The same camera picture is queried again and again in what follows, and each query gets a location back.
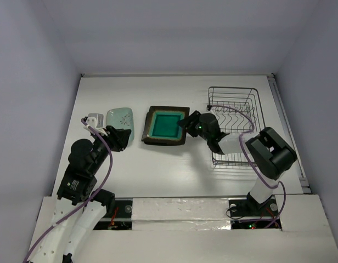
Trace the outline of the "light green plate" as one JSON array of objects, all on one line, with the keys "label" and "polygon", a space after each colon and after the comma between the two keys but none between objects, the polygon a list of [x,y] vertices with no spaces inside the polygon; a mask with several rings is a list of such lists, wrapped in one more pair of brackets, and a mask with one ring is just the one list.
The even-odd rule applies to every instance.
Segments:
[{"label": "light green plate", "polygon": [[116,129],[129,129],[131,134],[128,146],[132,144],[134,140],[134,118],[131,108],[120,107],[109,110],[106,114],[106,125],[111,125]]}]

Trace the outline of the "dark green square plate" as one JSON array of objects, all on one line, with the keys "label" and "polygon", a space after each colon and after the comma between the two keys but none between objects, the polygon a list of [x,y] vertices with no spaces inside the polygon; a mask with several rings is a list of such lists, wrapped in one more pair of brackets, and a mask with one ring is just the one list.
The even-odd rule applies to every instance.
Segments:
[{"label": "dark green square plate", "polygon": [[189,107],[150,106],[145,118],[142,142],[147,145],[180,146],[186,132],[178,122],[189,116]]}]

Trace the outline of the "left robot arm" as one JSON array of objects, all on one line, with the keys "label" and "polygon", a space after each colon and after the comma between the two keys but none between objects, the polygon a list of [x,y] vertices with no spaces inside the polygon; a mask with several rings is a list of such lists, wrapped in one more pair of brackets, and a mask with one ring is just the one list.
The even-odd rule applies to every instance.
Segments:
[{"label": "left robot arm", "polygon": [[31,246],[24,262],[75,262],[99,220],[117,212],[114,193],[96,187],[95,175],[113,152],[125,150],[131,130],[85,127],[94,141],[80,139],[72,144],[50,226]]}]

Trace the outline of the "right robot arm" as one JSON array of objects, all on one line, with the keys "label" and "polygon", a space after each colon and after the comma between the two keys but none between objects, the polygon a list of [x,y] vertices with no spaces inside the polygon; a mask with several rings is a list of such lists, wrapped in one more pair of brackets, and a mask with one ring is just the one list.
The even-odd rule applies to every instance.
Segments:
[{"label": "right robot arm", "polygon": [[273,191],[281,187],[280,180],[297,161],[295,150],[271,127],[255,132],[254,124],[239,135],[222,132],[216,116],[195,111],[178,121],[178,125],[192,137],[204,139],[209,149],[218,155],[241,153],[257,175],[257,180],[246,196],[246,208],[250,214],[258,215],[266,208]]}]

